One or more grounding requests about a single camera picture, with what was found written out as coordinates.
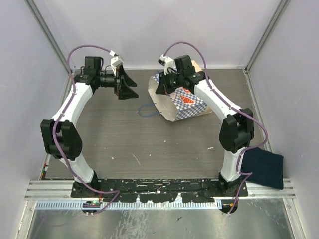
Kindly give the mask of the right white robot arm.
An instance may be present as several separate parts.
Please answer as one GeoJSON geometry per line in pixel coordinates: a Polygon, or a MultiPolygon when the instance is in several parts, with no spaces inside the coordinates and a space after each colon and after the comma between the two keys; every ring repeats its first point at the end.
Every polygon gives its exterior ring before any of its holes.
{"type": "Polygon", "coordinates": [[[241,184],[240,154],[254,138],[252,111],[234,104],[221,93],[205,70],[196,70],[189,55],[175,59],[162,55],[158,62],[163,66],[163,71],[159,73],[155,94],[171,94],[184,87],[203,100],[220,119],[222,125],[218,138],[224,149],[224,159],[217,185],[222,195],[235,195],[241,184]]]}

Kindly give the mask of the checkered paper bag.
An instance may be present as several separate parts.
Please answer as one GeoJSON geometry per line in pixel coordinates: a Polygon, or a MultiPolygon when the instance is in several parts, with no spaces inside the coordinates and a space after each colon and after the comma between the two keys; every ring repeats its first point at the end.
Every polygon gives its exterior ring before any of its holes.
{"type": "Polygon", "coordinates": [[[158,95],[158,85],[159,73],[155,73],[149,79],[148,92],[158,112],[166,120],[175,122],[212,113],[212,109],[190,90],[180,87],[171,94],[158,95]]]}

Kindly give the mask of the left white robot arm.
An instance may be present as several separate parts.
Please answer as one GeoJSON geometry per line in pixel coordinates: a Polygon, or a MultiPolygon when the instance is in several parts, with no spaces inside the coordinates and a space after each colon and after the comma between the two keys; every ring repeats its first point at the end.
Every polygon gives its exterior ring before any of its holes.
{"type": "Polygon", "coordinates": [[[98,195],[100,184],[82,154],[83,142],[76,129],[84,106],[100,87],[113,88],[120,100],[138,98],[132,90],[137,84],[125,72],[122,59],[118,55],[111,59],[112,73],[103,72],[103,63],[101,57],[85,57],[85,64],[81,72],[73,76],[70,92],[58,112],[40,124],[46,153],[69,169],[75,185],[88,197],[98,195]]]}

